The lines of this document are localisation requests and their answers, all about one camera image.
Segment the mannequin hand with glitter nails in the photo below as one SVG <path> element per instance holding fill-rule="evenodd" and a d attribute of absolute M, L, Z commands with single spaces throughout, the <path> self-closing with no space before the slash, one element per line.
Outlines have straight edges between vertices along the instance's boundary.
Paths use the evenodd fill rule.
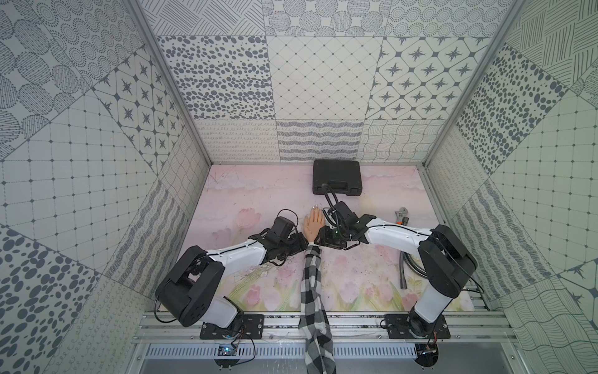
<path fill-rule="evenodd" d="M 303 233 L 309 243 L 314 243 L 319 231 L 325 226 L 325 218 L 319 207 L 313 207 L 304 219 Z"/>

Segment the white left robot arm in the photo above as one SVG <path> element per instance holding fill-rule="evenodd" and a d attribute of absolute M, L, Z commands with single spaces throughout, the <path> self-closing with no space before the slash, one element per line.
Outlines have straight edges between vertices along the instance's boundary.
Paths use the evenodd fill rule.
<path fill-rule="evenodd" d="M 243 311 L 229 299 L 216 296 L 221 280 L 263 264 L 281 265 L 307 248 L 302 233 L 286 239 L 256 234 L 239 245 L 211 251 L 192 246 L 157 287 L 156 301 L 183 327 L 202 322 L 235 333 Z"/>

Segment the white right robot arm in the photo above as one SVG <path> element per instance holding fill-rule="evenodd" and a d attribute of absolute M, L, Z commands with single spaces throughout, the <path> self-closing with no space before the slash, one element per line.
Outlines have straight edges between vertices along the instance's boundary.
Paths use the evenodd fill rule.
<path fill-rule="evenodd" d="M 319 229 L 315 244 L 348 250 L 349 244 L 386 246 L 417 255 L 428 278 L 423 295 L 408 314 L 412 335 L 426 337 L 441 320 L 445 308 L 456 299 L 477 269 L 477 261 L 449 227 L 410 228 L 366 214 L 351 224 Z"/>

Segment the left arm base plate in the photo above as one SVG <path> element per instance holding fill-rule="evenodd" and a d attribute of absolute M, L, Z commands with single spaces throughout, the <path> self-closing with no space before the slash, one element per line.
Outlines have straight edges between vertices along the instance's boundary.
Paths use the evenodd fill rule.
<path fill-rule="evenodd" d="M 227 327 L 204 323 L 200 333 L 201 340 L 224 340 L 236 337 L 261 339 L 263 336 L 265 316 L 263 314 L 246 314 L 234 318 Z"/>

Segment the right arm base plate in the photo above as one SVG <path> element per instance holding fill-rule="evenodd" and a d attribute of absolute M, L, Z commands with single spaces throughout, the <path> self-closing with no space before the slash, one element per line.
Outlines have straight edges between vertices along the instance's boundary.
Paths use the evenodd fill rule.
<path fill-rule="evenodd" d="M 389 339 L 449 339 L 451 333 L 445 316 L 440 315 L 432 323 L 426 322 L 416 314 L 386 314 L 380 323 Z"/>

